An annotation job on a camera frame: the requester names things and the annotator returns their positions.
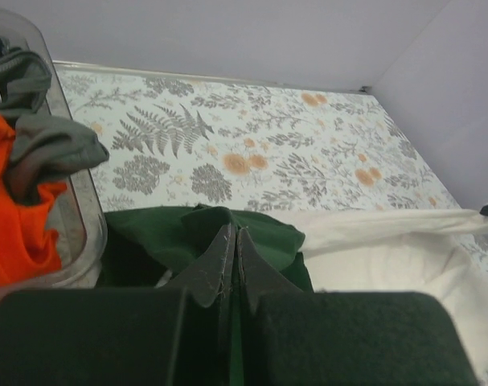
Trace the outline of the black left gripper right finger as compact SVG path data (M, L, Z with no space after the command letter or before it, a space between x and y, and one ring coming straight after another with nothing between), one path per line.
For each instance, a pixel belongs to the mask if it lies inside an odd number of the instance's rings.
M247 385L475 385L453 322L417 292L304 292L237 239Z

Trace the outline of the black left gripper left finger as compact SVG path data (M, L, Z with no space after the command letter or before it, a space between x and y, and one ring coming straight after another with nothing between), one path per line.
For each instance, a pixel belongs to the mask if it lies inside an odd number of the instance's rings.
M236 230L160 288L25 289L0 301L0 385L226 385Z

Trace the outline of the white and green t-shirt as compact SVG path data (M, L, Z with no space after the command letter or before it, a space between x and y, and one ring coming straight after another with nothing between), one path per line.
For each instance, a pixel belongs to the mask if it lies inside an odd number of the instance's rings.
M415 290L451 316L488 385L488 281L462 235L488 234L480 210L272 211L152 207L110 212L98 286L155 287L204 253L219 229L249 232L258 253L304 290Z

